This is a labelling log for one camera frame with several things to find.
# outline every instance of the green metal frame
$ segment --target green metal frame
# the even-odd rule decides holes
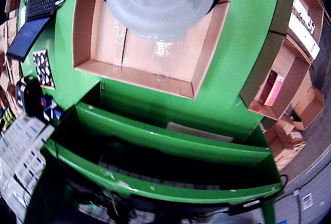
[[[75,122],[72,116],[76,113],[80,125],[93,133],[106,136],[117,135],[128,142],[156,148],[175,156],[228,165],[243,165],[253,170],[268,168],[266,176],[269,173],[269,177],[273,178],[274,182],[262,187],[237,190],[196,190],[154,184],[110,171],[78,156],[62,145],[57,144],[55,147],[55,139],[60,136],[53,135],[48,140],[46,148],[54,157],[58,157],[59,160],[79,171],[105,190],[116,191],[127,197],[130,194],[136,194],[153,199],[184,203],[230,204],[276,195],[281,190],[278,172],[268,148],[219,142],[185,135],[130,120],[83,102],[69,110],[55,132],[61,132],[61,125],[65,126],[68,123],[72,125]],[[260,136],[262,133],[259,129],[254,133],[253,138],[264,139],[263,135]]]

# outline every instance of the cardboard tray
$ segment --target cardboard tray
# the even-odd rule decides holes
[[[294,24],[295,22],[291,22],[293,25],[292,28],[294,29],[292,30],[291,26],[289,26],[288,34],[297,44],[300,45],[300,47],[306,52],[310,61],[312,62],[315,59],[316,54],[319,52],[319,48],[317,48],[315,44],[319,44],[320,42],[322,26],[323,26],[324,9],[321,3],[319,2],[319,0],[300,0],[300,2],[304,6],[304,8],[308,11],[309,16],[311,17],[311,19],[315,24],[315,30],[312,34],[313,39],[310,38],[311,42],[309,42],[309,38],[306,37],[306,35],[304,36],[304,34],[302,34],[297,36],[296,33],[299,32],[301,26],[295,25]],[[310,35],[308,31],[306,32],[305,28],[303,28],[303,31],[307,35]]]
[[[173,43],[142,39],[122,26],[102,0],[76,0],[73,68],[176,96],[196,99],[229,10],[221,0]]]
[[[251,102],[245,101],[243,96],[240,96],[249,110],[278,121],[289,107],[309,67],[310,63],[307,55],[289,36],[286,36],[272,65],[273,70],[278,70],[283,76],[286,76],[274,104],[266,106],[257,100],[264,88],[266,78],[260,85],[257,93],[254,93],[254,91],[250,93],[249,98],[252,99]]]

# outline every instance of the box flap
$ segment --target box flap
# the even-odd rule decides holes
[[[295,106],[297,106],[297,104],[301,100],[301,97],[303,95],[306,95],[311,87],[312,87],[312,83],[311,83],[311,80],[310,80],[310,74],[309,74],[309,71],[307,71],[304,79],[302,80],[302,83],[300,85],[300,88],[299,88],[298,92],[295,94],[295,96],[294,96],[294,98],[291,102],[293,108]]]
[[[324,106],[324,95],[315,86],[312,88],[314,89],[315,98]]]
[[[286,135],[289,135],[295,127],[293,121],[286,113],[280,118],[276,125],[282,127]]]
[[[286,35],[286,39],[284,39],[283,44],[294,54],[296,58],[307,64],[311,64],[311,60],[308,58],[308,56],[289,35]]]
[[[281,46],[272,66],[272,70],[286,77],[294,63],[294,60],[295,55],[286,46]]]
[[[273,138],[277,136],[275,128],[272,127],[271,129],[266,130],[266,132],[264,133],[264,136],[265,136],[268,144],[271,145]]]
[[[291,138],[286,134],[285,130],[280,126],[275,126],[275,130],[282,146],[286,149],[292,149]]]
[[[206,39],[198,60],[196,69],[192,77],[192,86],[196,94],[201,88],[212,58],[215,54],[219,37],[221,36],[226,16],[230,8],[230,0],[221,0],[221,4],[217,4],[214,8],[214,14],[210,21],[210,26],[206,35]]]
[[[294,61],[293,66],[284,80],[281,91],[271,107],[278,118],[280,118],[289,107],[308,70],[308,64],[299,59]]]
[[[181,95],[182,93],[182,81],[168,78],[149,72],[132,69],[129,67],[120,67],[116,65],[110,65],[98,61],[88,60],[75,69],[80,71],[89,72],[97,76],[102,75],[103,78],[116,80],[136,86],[143,85],[146,88],[157,89],[158,91],[170,93],[173,95],[180,95],[184,97],[190,97],[187,95]],[[183,93],[188,91],[189,86],[184,86]]]
[[[87,61],[91,55],[91,35],[96,0],[76,0],[72,24],[73,67]]]
[[[8,90],[9,87],[9,78],[6,73],[2,72],[0,76],[0,86],[4,91]]]
[[[91,59],[121,66],[126,26],[110,12],[104,0],[96,0],[92,21]]]
[[[316,98],[305,108],[305,110],[299,115],[300,119],[303,121],[303,126],[306,129],[313,120],[319,115],[323,110],[324,105],[321,104]]]

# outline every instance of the cardboard box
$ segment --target cardboard box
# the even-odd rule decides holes
[[[0,105],[3,109],[6,109],[9,102],[7,100],[6,94],[3,90],[0,90]]]
[[[283,75],[271,70],[259,101],[267,106],[272,106],[279,94],[284,80],[285,77]]]
[[[21,0],[7,0],[5,6],[5,13],[9,13],[13,10],[20,8]]]
[[[292,13],[300,20],[310,34],[314,33],[315,24],[300,0],[293,0]]]
[[[242,97],[244,104],[249,110],[278,121],[283,116],[284,112],[293,100],[302,83],[302,80],[309,70],[309,67],[310,62],[307,55],[287,35],[272,65],[272,70],[277,71],[285,76],[283,86],[279,91],[274,104],[272,106],[266,106],[258,101],[266,83],[267,77],[265,78],[262,85],[260,85],[260,89],[257,93],[254,93],[254,91],[248,91],[249,83],[256,82],[246,82],[240,93],[240,96]],[[254,99],[249,102],[252,98],[252,95],[254,94],[256,94]]]
[[[15,85],[11,84],[6,73],[1,73],[0,76],[0,86],[5,91],[8,92],[12,97],[16,97]]]
[[[4,53],[6,50],[7,40],[5,32],[7,29],[5,28],[5,23],[0,25],[0,53]]]
[[[17,17],[13,17],[11,19],[9,19],[7,22],[7,28],[8,28],[8,47],[11,45],[12,41],[14,40],[16,34],[17,34],[17,30],[18,30],[18,18]]]
[[[103,0],[76,0],[73,67],[195,99],[213,59],[229,6],[229,0],[222,0],[188,35],[167,43],[133,35],[111,15]]]
[[[315,30],[314,30],[314,33],[312,34],[312,37],[313,37],[314,41],[316,42],[316,44],[319,44],[320,43],[320,38],[321,38],[321,33],[322,33],[324,9],[323,9],[321,3],[319,2],[319,0],[300,0],[300,2],[302,3],[305,10],[308,12],[309,16],[311,17],[313,23],[315,24]],[[301,42],[302,44],[305,44],[304,39],[303,40],[297,40],[295,35],[293,35],[293,32],[291,31],[290,27],[288,29],[288,33],[296,42],[299,42],[299,43]],[[306,46],[307,47],[306,53],[309,56],[311,62],[314,59],[313,56],[310,56],[310,52],[309,52],[311,50],[312,46],[313,46],[313,44],[311,44],[311,42],[309,42]]]
[[[298,130],[305,130],[324,108],[324,95],[312,86],[309,72],[293,98],[292,107],[301,121],[294,121]]]
[[[280,118],[276,125],[281,127],[286,133],[286,135],[289,135],[295,128],[295,124],[291,120],[290,116],[286,113]]]
[[[292,13],[289,21],[288,34],[305,51],[311,60],[315,60],[320,47],[301,21]]]
[[[301,151],[306,141],[300,144],[288,143],[288,136],[284,136],[283,129],[273,127],[264,135],[268,141],[278,170],[283,169]]]

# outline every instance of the stacked cardboard boxes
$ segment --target stacked cardboard boxes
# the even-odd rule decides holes
[[[279,171],[288,165],[306,144],[299,131],[294,129],[287,135],[278,125],[266,131],[264,135]]]

